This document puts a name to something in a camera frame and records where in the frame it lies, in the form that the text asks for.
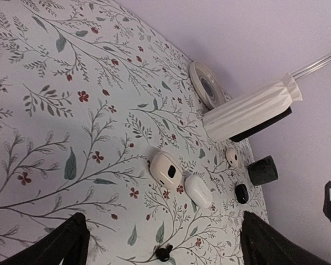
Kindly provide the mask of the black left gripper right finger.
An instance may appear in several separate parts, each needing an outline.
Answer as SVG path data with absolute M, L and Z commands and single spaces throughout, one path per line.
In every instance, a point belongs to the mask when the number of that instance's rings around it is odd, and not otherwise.
M 244 264 L 328 264 L 249 211 L 243 215 L 240 242 Z

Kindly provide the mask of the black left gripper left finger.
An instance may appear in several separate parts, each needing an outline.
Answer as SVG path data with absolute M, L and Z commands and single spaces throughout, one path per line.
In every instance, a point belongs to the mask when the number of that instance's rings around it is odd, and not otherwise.
M 75 213 L 37 243 L 0 264 L 86 264 L 89 239 L 85 215 Z

